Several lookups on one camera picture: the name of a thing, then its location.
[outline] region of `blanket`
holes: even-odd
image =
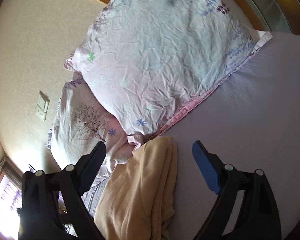
[[[94,218],[106,240],[170,239],[177,162],[172,137],[157,137],[115,167]]]

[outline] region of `brown blanket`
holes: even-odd
[[[170,239],[178,162],[172,140],[148,141],[114,169],[94,218],[106,240]]]

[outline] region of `blue gripper pad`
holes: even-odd
[[[209,189],[214,191],[217,195],[220,195],[222,188],[219,174],[197,142],[192,145],[192,155]]]

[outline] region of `wall socket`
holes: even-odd
[[[38,105],[37,105],[36,115],[39,116],[42,121],[46,120],[47,113],[43,111]]]

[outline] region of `wrinkled pillowcase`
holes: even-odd
[[[52,126],[51,153],[64,169],[89,154],[99,141],[106,144],[107,153],[92,186],[106,179],[117,164],[126,163],[133,146],[117,119],[101,106],[76,72],[62,91]]]
[[[82,73],[131,143],[166,131],[271,38],[221,0],[111,0],[65,68]]]

